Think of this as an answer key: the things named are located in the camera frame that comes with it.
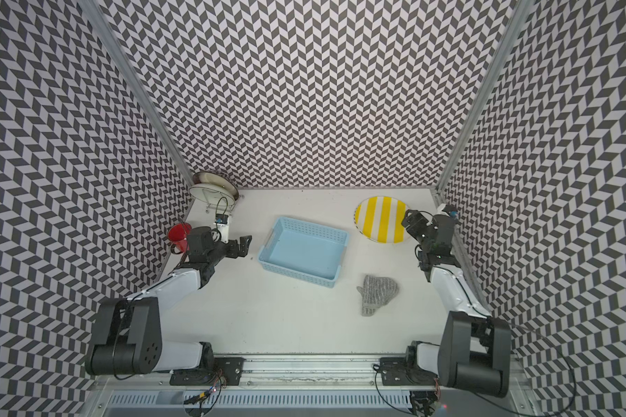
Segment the yellow striped plate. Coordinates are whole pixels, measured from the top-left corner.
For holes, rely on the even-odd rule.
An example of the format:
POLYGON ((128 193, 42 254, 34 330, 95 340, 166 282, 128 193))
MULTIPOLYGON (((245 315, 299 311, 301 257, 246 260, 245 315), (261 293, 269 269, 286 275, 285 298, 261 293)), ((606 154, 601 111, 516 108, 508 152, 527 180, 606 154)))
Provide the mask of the yellow striped plate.
POLYGON ((408 210, 406 203, 389 196, 372 196, 355 209, 356 229, 374 243, 397 244, 409 239, 402 222, 408 210))

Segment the grey striped cloth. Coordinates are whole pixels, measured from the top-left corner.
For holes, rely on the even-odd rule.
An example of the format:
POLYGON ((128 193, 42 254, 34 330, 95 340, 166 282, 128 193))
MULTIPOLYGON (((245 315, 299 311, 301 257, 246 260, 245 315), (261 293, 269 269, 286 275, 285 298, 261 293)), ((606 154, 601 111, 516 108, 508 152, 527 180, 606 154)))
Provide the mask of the grey striped cloth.
POLYGON ((371 317, 390 303, 398 294, 398 283, 389 277, 365 276, 356 288, 362 297, 361 316, 371 317))

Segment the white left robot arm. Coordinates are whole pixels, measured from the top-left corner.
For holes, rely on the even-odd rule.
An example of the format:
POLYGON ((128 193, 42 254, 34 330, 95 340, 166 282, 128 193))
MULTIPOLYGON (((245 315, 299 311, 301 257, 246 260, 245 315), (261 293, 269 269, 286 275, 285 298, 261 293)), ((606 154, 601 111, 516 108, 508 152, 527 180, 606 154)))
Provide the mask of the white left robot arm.
POLYGON ((229 240, 219 229, 191 230, 182 263, 159 283, 125 298, 100 303, 85 356, 88 375, 119 380, 154 372, 215 367, 208 342, 176 342, 163 335, 163 314, 206 286, 219 262, 246 257, 251 236, 229 240))

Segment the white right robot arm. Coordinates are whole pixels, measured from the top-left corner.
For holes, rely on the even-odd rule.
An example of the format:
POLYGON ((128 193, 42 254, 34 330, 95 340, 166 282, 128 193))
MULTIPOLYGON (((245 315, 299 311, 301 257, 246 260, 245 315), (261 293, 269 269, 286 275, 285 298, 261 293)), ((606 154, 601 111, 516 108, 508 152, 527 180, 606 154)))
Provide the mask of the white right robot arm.
POLYGON ((511 326, 495 318, 473 294, 453 255, 457 209, 443 205, 436 214, 406 210, 402 225, 417 241, 419 268, 448 311, 441 342, 415 349, 417 366, 436 366, 439 384, 497 398, 509 391, 511 326))

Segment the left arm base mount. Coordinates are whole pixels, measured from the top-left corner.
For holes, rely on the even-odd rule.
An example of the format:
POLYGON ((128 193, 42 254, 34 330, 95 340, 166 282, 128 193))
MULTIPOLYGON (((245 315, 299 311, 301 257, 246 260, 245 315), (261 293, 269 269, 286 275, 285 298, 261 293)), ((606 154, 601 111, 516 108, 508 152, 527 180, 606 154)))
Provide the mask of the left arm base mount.
POLYGON ((245 358, 241 356, 216 357, 209 368, 174 370, 170 385, 180 387, 210 387, 217 377, 224 386, 238 386, 243 375, 245 358))

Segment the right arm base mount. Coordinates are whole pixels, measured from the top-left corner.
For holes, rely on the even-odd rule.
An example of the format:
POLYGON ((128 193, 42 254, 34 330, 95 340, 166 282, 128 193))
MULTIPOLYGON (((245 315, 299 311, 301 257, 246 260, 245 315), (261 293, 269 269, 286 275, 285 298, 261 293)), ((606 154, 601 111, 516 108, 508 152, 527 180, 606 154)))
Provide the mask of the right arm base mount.
POLYGON ((438 376, 408 364, 404 357, 388 356, 374 365, 378 380, 387 387, 435 387, 438 376))

